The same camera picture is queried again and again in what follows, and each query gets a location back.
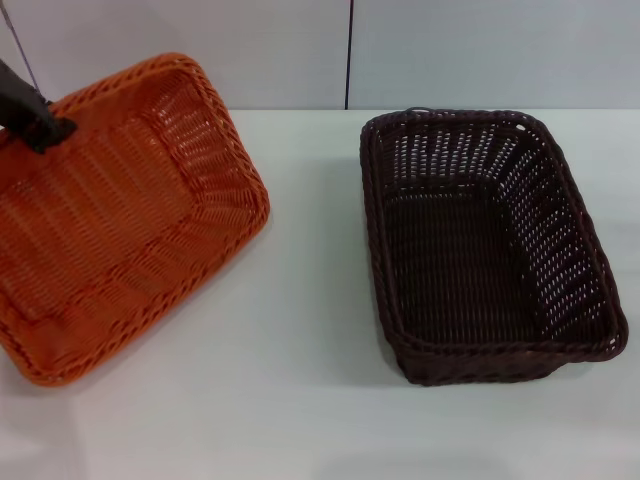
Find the brown basket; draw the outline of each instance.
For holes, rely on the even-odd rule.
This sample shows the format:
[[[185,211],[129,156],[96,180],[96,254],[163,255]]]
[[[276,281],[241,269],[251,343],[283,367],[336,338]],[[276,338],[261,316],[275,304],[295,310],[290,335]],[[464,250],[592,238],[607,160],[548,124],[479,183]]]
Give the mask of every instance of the brown basket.
[[[607,258],[541,122],[411,109],[369,121],[360,156],[380,321],[409,381],[518,382],[624,349]]]

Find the rectangular basket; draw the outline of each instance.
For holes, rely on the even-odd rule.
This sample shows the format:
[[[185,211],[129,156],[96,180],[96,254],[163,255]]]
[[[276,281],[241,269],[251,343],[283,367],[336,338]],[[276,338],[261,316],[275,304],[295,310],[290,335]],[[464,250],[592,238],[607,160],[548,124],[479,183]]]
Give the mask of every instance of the rectangular basket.
[[[45,155],[0,135],[0,341],[45,386],[140,336],[269,214],[227,109],[183,55],[140,63],[52,112],[78,130]]]
[[[541,122],[410,109],[369,121],[360,158],[379,317],[409,381],[518,382],[624,349],[607,258]]]

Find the basket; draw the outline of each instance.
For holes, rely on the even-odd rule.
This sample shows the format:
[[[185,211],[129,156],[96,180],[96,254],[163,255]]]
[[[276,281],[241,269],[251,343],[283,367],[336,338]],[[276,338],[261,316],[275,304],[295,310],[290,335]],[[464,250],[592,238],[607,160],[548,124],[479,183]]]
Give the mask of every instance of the basket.
[[[267,192],[193,60],[166,54],[51,107],[38,155],[0,136],[0,341],[69,383],[142,335],[263,227]]]
[[[627,343],[562,150],[518,112],[374,118],[360,158],[380,322],[425,386],[519,382]]]

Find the white table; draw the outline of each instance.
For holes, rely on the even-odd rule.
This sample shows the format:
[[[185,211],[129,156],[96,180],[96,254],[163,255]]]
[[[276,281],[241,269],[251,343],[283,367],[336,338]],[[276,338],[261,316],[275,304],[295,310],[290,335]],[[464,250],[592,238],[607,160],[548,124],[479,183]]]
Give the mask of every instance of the white table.
[[[58,390],[0,356],[3,480],[637,480],[640,111],[533,111],[563,147],[631,338],[516,385],[420,388],[377,329],[360,128],[378,112],[234,112],[272,216],[118,358]]]

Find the basket bottom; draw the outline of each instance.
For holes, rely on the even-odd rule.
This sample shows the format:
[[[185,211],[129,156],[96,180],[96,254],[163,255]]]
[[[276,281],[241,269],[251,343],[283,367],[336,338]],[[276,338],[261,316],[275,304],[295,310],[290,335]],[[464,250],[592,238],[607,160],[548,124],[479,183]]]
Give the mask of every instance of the basket bottom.
[[[539,341],[535,284],[490,187],[390,195],[384,215],[405,336],[458,346]]]
[[[517,383],[552,374],[566,360],[552,360],[533,352],[471,357],[405,358],[396,354],[400,370],[409,382],[424,387],[463,383]]]

